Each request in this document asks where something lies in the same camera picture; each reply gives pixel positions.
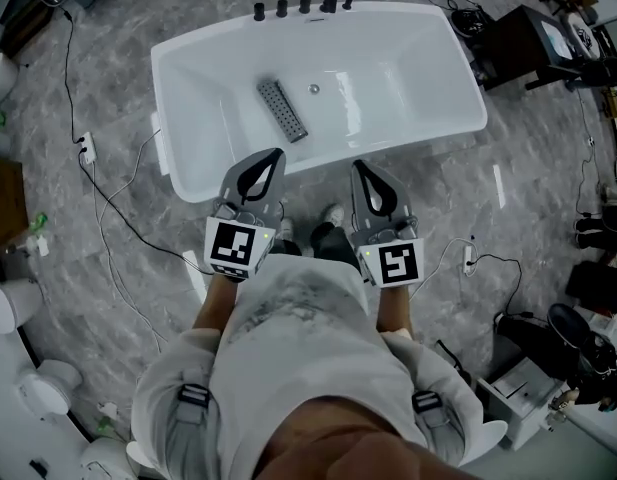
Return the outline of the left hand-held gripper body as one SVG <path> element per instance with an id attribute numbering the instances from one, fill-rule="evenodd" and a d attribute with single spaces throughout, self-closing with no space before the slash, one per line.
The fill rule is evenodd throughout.
<path id="1" fill-rule="evenodd" d="M 273 248 L 281 218 L 279 201 L 255 212 L 214 200 L 206 220 L 204 262 L 214 273 L 238 281 L 252 278 Z"/>

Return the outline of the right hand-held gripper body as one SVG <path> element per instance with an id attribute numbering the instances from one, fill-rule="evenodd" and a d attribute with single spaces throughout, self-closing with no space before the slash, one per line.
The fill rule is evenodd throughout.
<path id="1" fill-rule="evenodd" d="M 360 265 L 372 285 L 392 288 L 422 280 L 424 241 L 417 237 L 415 217 L 401 219 L 387 228 L 352 234 Z"/>

